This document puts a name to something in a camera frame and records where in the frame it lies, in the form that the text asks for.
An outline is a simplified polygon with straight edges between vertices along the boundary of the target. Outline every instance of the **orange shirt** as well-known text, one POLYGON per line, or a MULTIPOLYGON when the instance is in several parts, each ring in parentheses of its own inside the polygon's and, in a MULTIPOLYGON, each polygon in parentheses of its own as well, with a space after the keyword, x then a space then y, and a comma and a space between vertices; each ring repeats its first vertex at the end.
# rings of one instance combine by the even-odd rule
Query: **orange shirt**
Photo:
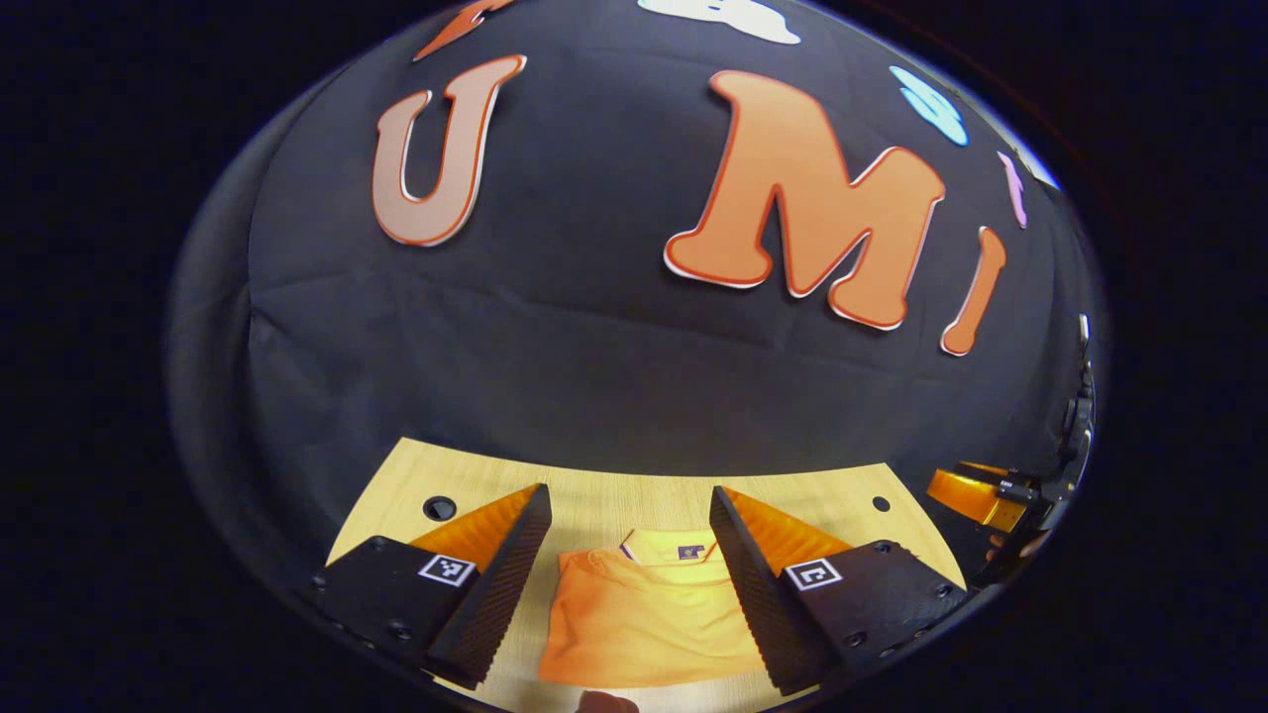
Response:
POLYGON ((541 680, 668 686, 762 666, 711 530, 634 530, 619 548, 559 554, 541 680))

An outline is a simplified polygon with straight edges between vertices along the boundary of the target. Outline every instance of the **light wood surface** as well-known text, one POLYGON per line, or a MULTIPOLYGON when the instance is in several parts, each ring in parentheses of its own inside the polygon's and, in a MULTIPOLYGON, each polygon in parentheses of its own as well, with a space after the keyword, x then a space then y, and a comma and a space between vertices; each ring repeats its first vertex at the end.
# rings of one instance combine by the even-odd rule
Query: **light wood surface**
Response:
MULTIPOLYGON (((550 487, 553 524, 488 677, 474 691, 436 679, 463 695, 511 712, 573 713, 585 690, 536 677, 559 579, 558 554, 616 547, 635 528, 708 529, 715 485, 762 500, 853 546, 895 540, 965 586, 933 521, 883 463, 757 477, 638 476, 502 461, 410 439, 401 439, 361 494, 330 561, 375 534, 410 542, 440 527, 443 523, 422 514, 429 497, 448 496, 462 515, 536 482, 550 487), (876 496, 889 501, 888 511, 872 505, 876 496)), ((763 670, 677 686, 604 690, 633 700, 642 713, 753 713, 814 689, 782 697, 763 670)))

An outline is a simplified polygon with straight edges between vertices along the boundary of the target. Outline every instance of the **orange letter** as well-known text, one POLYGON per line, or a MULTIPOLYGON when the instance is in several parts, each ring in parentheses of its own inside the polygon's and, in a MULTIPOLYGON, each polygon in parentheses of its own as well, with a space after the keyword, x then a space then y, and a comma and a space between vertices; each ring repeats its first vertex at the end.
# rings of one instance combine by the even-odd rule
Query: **orange letter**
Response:
POLYGON ((453 22, 445 25, 445 29, 440 30, 440 34, 437 34, 435 39, 413 56, 413 61, 417 62, 436 49, 440 49, 445 44, 449 44, 468 32, 478 28, 481 23, 484 22, 484 18, 482 16, 484 10, 498 10, 514 1, 515 0, 478 0, 467 5, 460 13, 458 13, 458 16, 454 18, 453 22))
POLYGON ((454 100, 440 159, 440 178, 426 198, 416 198, 404 185, 406 154, 413 119, 431 100, 420 91, 398 101, 379 119, 379 145, 374 152, 374 216, 392 240, 406 245, 440 245, 470 216, 484 162, 484 137, 497 90, 520 74, 527 57, 511 55, 458 75, 445 88, 454 100))
POLYGON ((981 315, 987 311, 990 293, 995 289, 999 270, 1003 270, 1004 263, 1008 261, 1004 244, 993 230, 985 226, 978 228, 978 240, 981 241, 981 256, 978 258, 978 271, 973 274, 969 296, 964 298, 955 321, 942 330, 942 349, 955 356, 964 356, 973 349, 978 325, 981 324, 981 315))
POLYGON ((718 72, 709 85, 732 104, 730 136, 700 223, 670 239, 664 263, 694 279, 761 284, 772 260, 760 240, 779 199, 789 292, 814 292, 867 239, 855 270, 833 285, 831 302, 842 317, 896 327, 924 231, 943 195, 937 173, 893 147, 850 183, 836 134, 814 98, 737 71, 718 72))

